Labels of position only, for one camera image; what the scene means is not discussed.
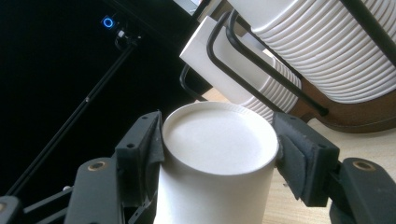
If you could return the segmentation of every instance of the wooden table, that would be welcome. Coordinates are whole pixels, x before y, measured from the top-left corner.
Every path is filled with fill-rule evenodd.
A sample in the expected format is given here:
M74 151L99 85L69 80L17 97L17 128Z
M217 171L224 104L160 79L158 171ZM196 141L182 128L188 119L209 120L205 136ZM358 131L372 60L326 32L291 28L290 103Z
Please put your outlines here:
M210 90L204 97L210 101L228 102L216 90ZM339 161L350 157L373 161L396 180L396 129L378 133L340 133L317 119L311 119L308 125L341 149ZM296 201L286 181L275 169L262 223L331 223L330 204L331 200L327 207L308 208L303 202Z

